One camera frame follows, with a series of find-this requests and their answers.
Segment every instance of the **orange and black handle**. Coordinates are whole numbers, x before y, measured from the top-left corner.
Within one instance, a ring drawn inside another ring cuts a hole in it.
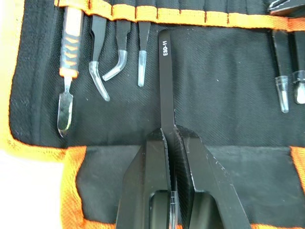
[[[65,8],[61,40],[60,76],[77,78],[80,58],[83,11],[74,7]]]

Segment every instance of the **tool handle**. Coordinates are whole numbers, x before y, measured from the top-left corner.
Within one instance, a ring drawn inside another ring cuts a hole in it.
[[[83,12],[73,7],[65,8],[61,40],[60,76],[77,78],[80,58]]]

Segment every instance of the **tool pouch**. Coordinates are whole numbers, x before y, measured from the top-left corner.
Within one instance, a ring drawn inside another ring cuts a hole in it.
[[[288,148],[305,146],[305,107],[294,104],[290,77],[290,112],[279,110],[269,34],[305,31],[305,19],[269,16],[269,4],[269,0],[25,1],[20,43],[18,37],[11,45],[18,51],[15,71],[8,62],[12,58],[5,60],[12,70],[3,72],[0,85],[1,149],[65,164],[64,229],[115,228],[123,174],[145,136],[161,126],[157,35],[169,29],[177,124],[194,130],[231,174],[254,229],[305,228],[305,150]],[[70,134],[61,138],[56,122],[64,89],[59,67],[65,6],[86,15],[79,76],[70,90],[74,96]],[[127,65],[104,83],[110,102],[102,99],[88,71],[93,14],[108,19],[100,75],[117,61],[115,21],[133,22]],[[143,88],[137,85],[139,21],[152,22]]]

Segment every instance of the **white surface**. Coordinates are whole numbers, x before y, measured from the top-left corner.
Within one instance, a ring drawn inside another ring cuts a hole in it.
[[[0,150],[0,227],[61,229],[62,169],[62,163],[21,159]]]

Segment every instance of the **black canvas fabric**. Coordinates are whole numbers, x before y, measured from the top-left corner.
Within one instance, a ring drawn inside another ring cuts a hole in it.
[[[195,8],[182,1],[180,8]],[[217,4],[198,2],[200,9],[241,13],[260,12],[268,2],[247,0]],[[152,24],[148,40],[145,86],[137,86],[138,25],[128,35],[125,69],[104,83],[111,101],[99,95],[88,71],[92,39],[90,17],[84,17],[79,77],[71,84],[74,95],[72,124],[67,138],[57,131],[63,11],[52,1],[25,2],[20,50],[10,97],[13,137],[31,145],[139,145],[160,127],[157,35],[172,35],[176,122],[197,132],[212,146],[305,146],[305,107],[293,100],[290,112],[280,112],[274,78],[277,76],[268,30]],[[100,75],[117,62],[115,22],[107,22],[100,55]]]
[[[139,146],[92,146],[77,175],[85,218],[114,223],[123,175]],[[287,147],[210,146],[250,223],[305,227],[305,197]]]

